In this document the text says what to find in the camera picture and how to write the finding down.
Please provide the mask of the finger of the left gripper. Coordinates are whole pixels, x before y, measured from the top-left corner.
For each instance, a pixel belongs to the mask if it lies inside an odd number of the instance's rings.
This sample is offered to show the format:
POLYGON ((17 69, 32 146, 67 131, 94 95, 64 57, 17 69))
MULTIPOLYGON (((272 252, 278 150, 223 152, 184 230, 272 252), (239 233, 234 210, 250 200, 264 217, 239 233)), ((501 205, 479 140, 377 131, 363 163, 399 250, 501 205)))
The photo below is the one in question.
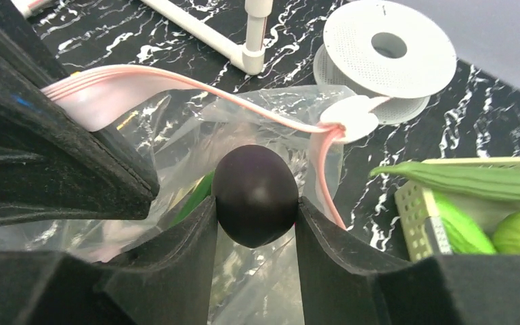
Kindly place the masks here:
POLYGON ((43 93, 66 76, 11 1, 0 1, 0 226, 142 220, 155 170, 114 128, 89 132, 43 93))

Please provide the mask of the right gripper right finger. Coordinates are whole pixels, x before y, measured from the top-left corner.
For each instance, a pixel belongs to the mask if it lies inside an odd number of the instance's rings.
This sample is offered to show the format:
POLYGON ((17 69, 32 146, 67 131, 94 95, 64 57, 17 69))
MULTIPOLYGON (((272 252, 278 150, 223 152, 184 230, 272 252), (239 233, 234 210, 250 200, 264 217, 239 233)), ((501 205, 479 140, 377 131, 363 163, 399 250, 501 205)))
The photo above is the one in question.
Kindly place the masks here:
POLYGON ((411 263, 369 246, 299 200, 306 324, 520 324, 520 255, 435 255, 411 263))

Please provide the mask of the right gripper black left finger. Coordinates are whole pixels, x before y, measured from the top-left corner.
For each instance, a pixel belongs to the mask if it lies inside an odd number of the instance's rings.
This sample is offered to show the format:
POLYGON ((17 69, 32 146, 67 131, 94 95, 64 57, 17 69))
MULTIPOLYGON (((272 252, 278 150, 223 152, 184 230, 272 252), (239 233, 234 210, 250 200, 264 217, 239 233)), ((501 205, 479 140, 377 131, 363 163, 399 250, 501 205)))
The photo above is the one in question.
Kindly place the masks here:
POLYGON ((206 324, 215 201, 110 263, 0 252, 0 324, 206 324))

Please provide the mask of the purple toy eggplant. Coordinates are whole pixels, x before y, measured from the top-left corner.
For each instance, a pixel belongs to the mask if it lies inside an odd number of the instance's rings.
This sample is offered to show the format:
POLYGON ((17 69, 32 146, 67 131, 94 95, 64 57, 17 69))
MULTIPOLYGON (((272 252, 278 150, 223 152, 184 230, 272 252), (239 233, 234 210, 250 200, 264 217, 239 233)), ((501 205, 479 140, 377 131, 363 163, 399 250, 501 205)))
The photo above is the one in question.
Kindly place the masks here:
POLYGON ((269 244, 297 219, 295 178, 284 160, 264 146, 250 144, 228 152, 215 169, 211 190, 220 226, 242 246, 269 244))

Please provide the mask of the clear pink zip top bag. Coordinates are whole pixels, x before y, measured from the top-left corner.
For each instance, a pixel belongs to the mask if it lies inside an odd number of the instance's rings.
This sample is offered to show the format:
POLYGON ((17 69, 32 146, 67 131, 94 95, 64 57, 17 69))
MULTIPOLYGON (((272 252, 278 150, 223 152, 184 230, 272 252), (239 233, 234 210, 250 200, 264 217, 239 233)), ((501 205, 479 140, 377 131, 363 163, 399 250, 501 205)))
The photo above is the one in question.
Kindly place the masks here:
MULTIPOLYGON (((250 144, 278 154, 295 178, 299 200, 308 199, 338 226, 332 197, 343 147, 378 127, 373 110, 385 102, 344 86, 233 95, 145 66, 95 68, 41 91, 89 132, 114 127, 156 172, 159 191, 145 219, 0 226, 0 252, 59 251, 90 263, 110 263, 171 228, 200 180, 228 152, 250 144)), ((209 197, 215 201, 212 190, 209 197)), ((217 220, 206 324, 306 324, 296 222, 279 239, 248 248, 217 220)))

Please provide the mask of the green perforated plastic basket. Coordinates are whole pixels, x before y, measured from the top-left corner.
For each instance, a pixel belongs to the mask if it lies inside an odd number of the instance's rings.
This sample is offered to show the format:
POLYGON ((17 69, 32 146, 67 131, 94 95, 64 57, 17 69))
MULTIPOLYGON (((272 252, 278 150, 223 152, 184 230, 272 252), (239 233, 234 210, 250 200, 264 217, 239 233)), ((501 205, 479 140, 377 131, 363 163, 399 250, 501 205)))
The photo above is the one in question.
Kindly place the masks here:
MULTIPOLYGON (((420 166, 438 169, 444 166, 452 166, 455 169, 467 167, 520 169, 520 156, 428 159, 422 161, 420 166)), ((432 190, 410 180, 396 191, 394 198, 411 261, 420 261, 434 254, 451 253, 450 242, 445 233, 438 233, 435 240, 429 239, 428 220, 430 217, 439 217, 432 190)))

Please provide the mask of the green toy okra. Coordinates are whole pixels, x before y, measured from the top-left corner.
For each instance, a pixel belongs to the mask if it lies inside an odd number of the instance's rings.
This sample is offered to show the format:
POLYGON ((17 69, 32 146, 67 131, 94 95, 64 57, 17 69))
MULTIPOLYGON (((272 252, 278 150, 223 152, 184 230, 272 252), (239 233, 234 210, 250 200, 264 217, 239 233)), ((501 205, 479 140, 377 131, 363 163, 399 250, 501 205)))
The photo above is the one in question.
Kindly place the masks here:
POLYGON ((394 174, 431 190, 488 200, 520 201, 520 169, 427 164, 415 161, 381 166, 369 176, 394 174))

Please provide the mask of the grey filament spool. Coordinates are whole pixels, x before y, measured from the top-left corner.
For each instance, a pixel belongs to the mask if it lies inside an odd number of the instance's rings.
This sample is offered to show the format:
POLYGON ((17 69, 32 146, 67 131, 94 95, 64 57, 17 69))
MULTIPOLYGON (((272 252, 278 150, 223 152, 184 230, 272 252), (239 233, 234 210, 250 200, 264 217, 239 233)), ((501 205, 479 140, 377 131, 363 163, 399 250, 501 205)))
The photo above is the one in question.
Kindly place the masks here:
POLYGON ((327 19, 313 75, 319 85, 388 97, 374 113, 380 124, 396 125, 418 116, 456 67, 451 40, 424 14, 392 1, 353 1, 327 19))

